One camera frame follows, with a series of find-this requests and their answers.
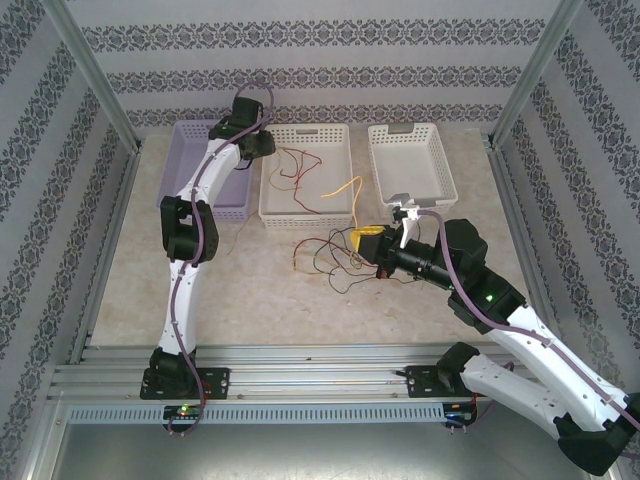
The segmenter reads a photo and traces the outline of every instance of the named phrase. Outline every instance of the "gray metal panel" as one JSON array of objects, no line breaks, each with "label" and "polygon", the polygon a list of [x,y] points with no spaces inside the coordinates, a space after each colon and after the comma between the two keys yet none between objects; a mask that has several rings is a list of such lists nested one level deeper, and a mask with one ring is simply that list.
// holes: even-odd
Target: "gray metal panel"
[{"label": "gray metal panel", "polygon": [[555,442],[499,407],[467,435],[434,424],[203,425],[185,439],[160,426],[68,425],[56,479],[589,478]]}]

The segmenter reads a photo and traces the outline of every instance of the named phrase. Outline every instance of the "beige floor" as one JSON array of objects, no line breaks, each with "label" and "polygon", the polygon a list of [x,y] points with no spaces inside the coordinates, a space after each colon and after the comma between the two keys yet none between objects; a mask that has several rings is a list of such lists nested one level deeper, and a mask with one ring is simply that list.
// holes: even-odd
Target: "beige floor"
[{"label": "beige floor", "polygon": [[[525,293],[525,284],[478,130],[441,132],[459,201],[448,218],[468,218],[489,244],[488,264]],[[368,167],[366,131],[352,132],[354,174],[365,176],[358,216],[381,223]],[[91,344],[154,345],[168,298],[168,260],[155,207],[169,137],[147,138]],[[259,168],[252,211],[257,210]],[[434,221],[422,219],[422,239],[433,242]],[[294,246],[310,232],[267,232],[258,215],[218,224],[220,247],[206,265],[197,308],[198,343],[349,344],[473,341],[481,337],[447,307],[448,294],[424,282],[371,280],[339,295],[320,275],[293,271]],[[404,274],[398,276],[405,280]],[[344,287],[348,277],[336,278]]]}]

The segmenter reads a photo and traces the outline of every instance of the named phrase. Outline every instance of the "loose wire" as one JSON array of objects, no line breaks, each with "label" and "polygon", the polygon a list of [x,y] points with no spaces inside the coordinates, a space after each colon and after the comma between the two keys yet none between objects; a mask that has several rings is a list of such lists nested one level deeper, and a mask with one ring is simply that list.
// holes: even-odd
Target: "loose wire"
[{"label": "loose wire", "polygon": [[251,217],[253,217],[256,213],[258,213],[258,211],[256,210],[255,212],[253,212],[251,215],[249,215],[249,217],[247,217],[247,219],[244,221],[244,223],[242,224],[242,226],[238,229],[238,231],[236,232],[235,237],[233,237],[233,243],[231,244],[231,248],[229,249],[229,251],[227,252],[227,257],[229,255],[231,255],[231,252],[233,252],[233,249],[236,247],[236,242],[238,241],[238,235],[240,235],[240,232],[244,229],[244,227],[247,226],[247,223],[249,223],[249,220],[251,220]]},{"label": "loose wire", "polygon": [[269,174],[269,185],[271,185],[273,188],[275,188],[276,190],[280,190],[281,192],[292,192],[293,190],[296,189],[296,187],[291,187],[291,188],[281,188],[278,187],[277,185],[275,185],[273,183],[273,174],[276,173],[278,171],[278,169],[280,168],[280,164],[282,162],[282,155],[280,155],[280,152],[278,150],[276,150],[276,154],[278,155],[278,165],[276,165],[276,168],[274,168],[271,173]]},{"label": "loose wire", "polygon": [[358,228],[358,217],[356,216],[356,204],[358,203],[358,197],[360,196],[360,190],[362,190],[362,177],[357,175],[341,186],[338,190],[333,193],[326,193],[324,195],[320,195],[321,198],[333,197],[334,195],[340,193],[342,190],[347,188],[349,185],[352,185],[356,180],[360,180],[360,184],[358,185],[358,190],[356,191],[355,196],[353,197],[353,203],[351,205],[351,215],[353,216],[353,221],[356,224],[356,228]]},{"label": "loose wire", "polygon": [[[377,268],[375,265],[371,265],[369,263],[366,263],[364,261],[362,261],[362,259],[360,259],[357,254],[353,251],[351,251],[348,247],[347,247],[347,240],[344,237],[344,232],[346,232],[347,230],[351,230],[354,227],[347,227],[345,229],[342,230],[331,230],[329,232],[329,238],[328,239],[322,239],[322,238],[317,238],[317,237],[313,237],[313,238],[305,238],[304,240],[300,241],[298,243],[298,245],[296,245],[294,252],[293,252],[293,268],[294,270],[301,272],[301,273],[307,273],[307,274],[325,274],[327,275],[327,282],[329,284],[329,286],[331,287],[331,289],[333,289],[336,293],[339,293],[340,295],[345,295],[349,292],[349,290],[351,289],[351,287],[353,287],[354,285],[357,285],[359,283],[364,283],[367,282],[369,280],[375,280],[377,277],[375,275],[375,273],[352,273],[349,271],[348,268],[346,268],[344,265],[342,265],[342,263],[340,262],[340,260],[338,259],[338,257],[335,255],[335,251],[338,250],[339,252],[341,252],[342,254],[344,254],[345,256],[349,257],[350,261],[355,257],[358,258],[358,262],[360,265],[360,268],[362,268],[363,266],[365,267],[370,267],[370,268]],[[338,243],[334,242],[333,239],[336,235],[341,235],[342,237],[342,241],[344,243],[344,247],[342,247],[341,245],[339,245]],[[318,242],[322,242],[322,245],[320,246],[320,248],[318,250],[316,250],[316,252],[313,254],[313,267],[316,270],[316,272],[304,272],[301,271],[297,268],[296,265],[296,259],[298,256],[302,255],[303,253],[298,252],[298,249],[300,248],[301,245],[303,245],[304,243],[308,242],[308,241],[318,241]],[[322,270],[320,267],[318,267],[316,260],[317,259],[321,259],[325,262],[327,262],[324,258],[320,257],[320,252],[324,249],[324,248],[329,248],[329,252],[331,253],[331,256],[334,260],[334,262],[336,263],[336,265],[331,265],[331,270],[326,271],[326,270]],[[345,273],[347,273],[349,276],[352,277],[366,277],[363,278],[361,280],[356,280],[354,282],[351,282],[349,285],[347,285],[347,287],[344,290],[339,290],[332,281],[332,278],[336,276],[335,272],[338,269],[342,269]],[[406,285],[407,283],[414,283],[417,282],[418,280],[410,280],[408,282],[403,282],[402,280],[398,279],[398,278],[389,278],[388,280],[393,280],[396,281],[398,283],[401,283],[403,285]]]},{"label": "loose wire", "polygon": [[[304,208],[307,212],[309,213],[313,213],[315,215],[320,215],[320,212],[316,211],[316,210],[312,210],[310,208],[308,208],[304,203],[302,203],[299,199],[298,199],[298,190],[300,189],[300,180],[302,180],[302,177],[304,177],[308,172],[310,172],[311,170],[313,170],[314,168],[316,168],[318,165],[322,165],[322,159],[320,157],[317,157],[316,155],[312,155],[306,151],[301,151],[301,150],[297,150],[297,149],[293,149],[293,148],[283,148],[283,150],[285,152],[287,152],[289,155],[291,155],[292,157],[295,156],[289,151],[297,151],[301,153],[300,156],[300,168],[297,170],[297,178],[296,181],[294,182],[294,186],[295,189],[293,190],[293,199],[296,201],[296,203],[298,203],[302,208]],[[304,156],[305,155],[309,155],[312,158],[315,158],[316,160],[318,160],[316,163],[314,163],[311,167],[307,168],[306,170],[303,170],[304,168]]]}]

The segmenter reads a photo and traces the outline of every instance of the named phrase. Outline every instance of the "white plastic basket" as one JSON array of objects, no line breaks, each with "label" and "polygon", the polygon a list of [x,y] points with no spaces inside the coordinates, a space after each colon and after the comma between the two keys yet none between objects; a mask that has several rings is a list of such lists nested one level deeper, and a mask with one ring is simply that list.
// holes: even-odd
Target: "white plastic basket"
[{"label": "white plastic basket", "polygon": [[380,216],[391,212],[389,199],[408,193],[416,203],[445,213],[458,201],[447,157],[433,123],[369,127],[369,158],[380,199]]},{"label": "white plastic basket", "polygon": [[[262,159],[260,181],[260,204],[258,212],[266,228],[346,228],[351,223],[351,205],[353,203],[353,185],[337,195],[321,198],[321,195],[336,191],[353,177],[351,169],[351,150],[349,145],[349,127],[337,123],[269,125],[278,150],[274,155]],[[278,166],[293,173],[293,159],[280,150],[281,147],[296,148],[316,155],[322,159],[322,165],[310,170],[300,181],[297,198],[308,208],[320,212],[320,215],[304,210],[293,199],[293,192],[282,192],[269,183],[269,175]],[[305,168],[313,159],[305,158]],[[273,175],[274,184],[291,187],[292,182],[284,183],[277,173]]]}]

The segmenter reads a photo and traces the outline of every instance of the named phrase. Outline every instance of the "damask pattern wall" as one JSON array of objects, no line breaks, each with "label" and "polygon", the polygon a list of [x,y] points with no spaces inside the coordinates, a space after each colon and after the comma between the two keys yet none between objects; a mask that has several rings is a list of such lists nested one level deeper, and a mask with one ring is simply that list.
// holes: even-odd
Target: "damask pattern wall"
[{"label": "damask pattern wall", "polygon": [[144,136],[219,118],[248,79],[277,122],[436,121],[488,131],[558,0],[73,0]]},{"label": "damask pattern wall", "polygon": [[0,2],[0,479],[65,363],[128,154],[36,0]]},{"label": "damask pattern wall", "polygon": [[503,145],[564,341],[627,392],[640,391],[639,40],[640,1],[585,1]]}]

